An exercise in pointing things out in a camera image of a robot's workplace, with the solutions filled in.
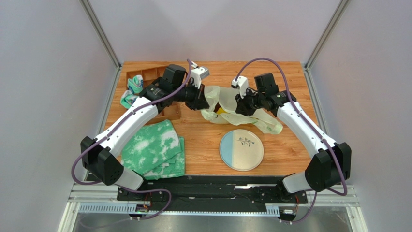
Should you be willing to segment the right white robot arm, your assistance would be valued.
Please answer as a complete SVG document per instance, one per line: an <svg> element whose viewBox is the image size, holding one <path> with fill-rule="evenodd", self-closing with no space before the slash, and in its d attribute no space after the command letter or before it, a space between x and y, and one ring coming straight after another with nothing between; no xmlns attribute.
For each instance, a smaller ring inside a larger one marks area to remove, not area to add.
<svg viewBox="0 0 412 232"><path fill-rule="evenodd" d="M311 161L308 167L284 177L278 183L280 191L289 195L302 190L321 192L350 177L352 150L347 143L337 143L323 132L304 112L296 98L287 90L280 91L273 74L255 77L257 89L250 88L243 76L232 81L236 113L251 116L259 109L270 111L295 134L307 150Z"/></svg>

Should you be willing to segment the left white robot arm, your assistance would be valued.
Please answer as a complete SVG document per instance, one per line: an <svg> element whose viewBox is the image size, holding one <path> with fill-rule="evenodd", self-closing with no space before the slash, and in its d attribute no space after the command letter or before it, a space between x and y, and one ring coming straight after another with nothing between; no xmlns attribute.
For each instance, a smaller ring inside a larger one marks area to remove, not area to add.
<svg viewBox="0 0 412 232"><path fill-rule="evenodd" d="M81 141L82 153L76 161L80 161L98 182L117 185L127 191L138 190L145 179L124 167L116 156L133 135L172 103L183 102L191 110L209 108L202 84L207 76L208 68L193 62L189 62L189 70L175 64L166 66L112 126L95 138L86 136Z"/></svg>

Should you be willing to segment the avocado print plastic bag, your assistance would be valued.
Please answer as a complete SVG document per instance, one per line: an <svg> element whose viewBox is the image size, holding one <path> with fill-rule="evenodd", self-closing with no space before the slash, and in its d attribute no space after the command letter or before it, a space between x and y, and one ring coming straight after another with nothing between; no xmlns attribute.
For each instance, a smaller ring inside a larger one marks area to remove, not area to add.
<svg viewBox="0 0 412 232"><path fill-rule="evenodd" d="M235 112L235 96L238 91L233 88L207 86L205 87L205 97L209 104L208 109L201 110L203 118L215 124L232 124L235 126L243 124L253 124L261 132L266 134L280 134L283 125L273 116L263 109L258 109L252 116L243 116ZM227 113L216 114L219 108L223 108Z"/></svg>

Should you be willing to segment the yellow fake lemon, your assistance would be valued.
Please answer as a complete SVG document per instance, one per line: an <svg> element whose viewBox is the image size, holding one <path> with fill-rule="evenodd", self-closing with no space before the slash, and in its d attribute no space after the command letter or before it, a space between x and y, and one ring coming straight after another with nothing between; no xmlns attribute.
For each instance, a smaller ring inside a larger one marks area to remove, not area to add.
<svg viewBox="0 0 412 232"><path fill-rule="evenodd" d="M223 108L219 108L217 111L216 111L216 114L218 114L218 115L220 115L220 114L225 114L225 113L227 113Z"/></svg>

